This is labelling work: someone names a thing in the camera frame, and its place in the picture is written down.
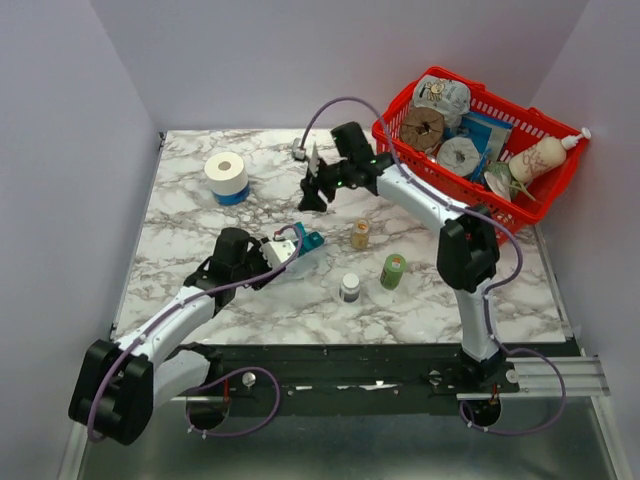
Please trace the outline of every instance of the teal object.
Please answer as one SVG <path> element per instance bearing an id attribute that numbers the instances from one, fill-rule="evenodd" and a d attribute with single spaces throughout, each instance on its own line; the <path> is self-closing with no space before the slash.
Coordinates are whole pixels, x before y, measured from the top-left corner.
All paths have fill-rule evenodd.
<path id="1" fill-rule="evenodd" d="M 320 235 L 320 233 L 307 233 L 304 225 L 302 225 L 302 222 L 297 222 L 295 226 L 298 227 L 300 233 L 302 233 L 302 248 L 300 249 L 300 253 L 298 254 L 299 257 L 303 256 L 306 253 L 309 253 L 311 250 L 315 250 L 316 248 L 324 245 L 324 237 Z M 293 244 L 297 247 L 298 241 L 294 241 Z"/>

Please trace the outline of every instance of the red plastic basket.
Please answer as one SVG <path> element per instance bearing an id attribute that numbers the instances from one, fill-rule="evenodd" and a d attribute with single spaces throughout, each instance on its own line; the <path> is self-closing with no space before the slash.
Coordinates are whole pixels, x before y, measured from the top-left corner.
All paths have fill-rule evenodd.
<path id="1" fill-rule="evenodd" d="M 562 138 L 566 135 L 579 134 L 577 130 L 545 116 L 533 107 L 525 109 L 514 105 L 488 92 L 483 84 L 467 80 L 444 68 L 431 67 L 420 75 L 420 78 L 427 74 L 465 83 L 471 90 L 472 111 L 490 115 L 513 125 L 509 142 L 505 146 L 500 161 L 507 161 L 514 154 L 520 153 L 547 135 Z M 440 165 L 430 162 L 424 153 L 417 152 L 399 139 L 400 126 L 409 112 L 413 90 L 420 78 L 407 85 L 382 115 L 391 130 L 393 145 L 400 159 L 416 175 L 450 197 L 468 205 L 483 203 L 489 207 L 493 218 L 505 225 L 512 233 L 516 233 L 525 225 L 538 223 L 549 210 L 553 200 L 567 188 L 578 168 L 586 141 L 581 140 L 576 148 L 567 152 L 567 160 L 564 164 L 536 178 L 527 188 L 537 201 L 534 202 L 526 195 L 519 193 L 512 202 L 508 202 L 488 192 L 481 185 L 471 183 Z M 372 133 L 377 142 L 378 153 L 388 151 L 387 138 L 379 121 L 374 123 Z M 501 232 L 497 231 L 496 234 L 500 244 L 507 240 Z"/>

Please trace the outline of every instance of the white wall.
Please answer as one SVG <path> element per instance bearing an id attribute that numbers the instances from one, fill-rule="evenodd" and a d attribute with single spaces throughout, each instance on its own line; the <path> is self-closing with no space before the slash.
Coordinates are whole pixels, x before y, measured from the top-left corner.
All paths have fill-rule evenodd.
<path id="1" fill-rule="evenodd" d="M 91 0 L 165 129 L 303 126 L 384 109 L 430 65 L 531 101 L 587 0 Z M 329 110 L 325 126 L 359 119 Z"/>
<path id="2" fill-rule="evenodd" d="M 601 356 L 640 478 L 640 3 L 591 0 L 533 104 L 593 139 L 544 222 L 581 345 Z"/>
<path id="3" fill-rule="evenodd" d="M 1 2 L 0 32 L 0 477 L 46 480 L 118 307 L 158 136 L 87 1 Z"/>

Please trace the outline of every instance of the metal floor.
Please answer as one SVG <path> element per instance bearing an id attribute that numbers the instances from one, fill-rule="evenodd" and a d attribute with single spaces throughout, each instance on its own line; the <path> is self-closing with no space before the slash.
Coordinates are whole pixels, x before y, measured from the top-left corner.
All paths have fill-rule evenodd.
<path id="1" fill-rule="evenodd" d="M 498 426 L 522 429 L 555 412 L 556 400 L 505 400 Z M 225 430 L 255 423 L 233 419 Z M 588 398 L 571 399 L 551 429 L 504 438 L 468 430 L 455 417 L 428 415 L 276 418 L 239 439 L 187 434 L 184 404 L 159 409 L 143 436 L 85 451 L 79 478 L 529 480 L 615 479 Z"/>

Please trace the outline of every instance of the bagged item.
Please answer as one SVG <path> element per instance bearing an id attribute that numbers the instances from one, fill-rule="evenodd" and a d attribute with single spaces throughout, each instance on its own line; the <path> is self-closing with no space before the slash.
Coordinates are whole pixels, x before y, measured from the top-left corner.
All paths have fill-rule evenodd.
<path id="1" fill-rule="evenodd" d="M 413 90 L 412 104 L 437 110 L 448 128 L 456 128 L 462 115 L 469 112 L 471 91 L 462 82 L 425 75 Z"/>

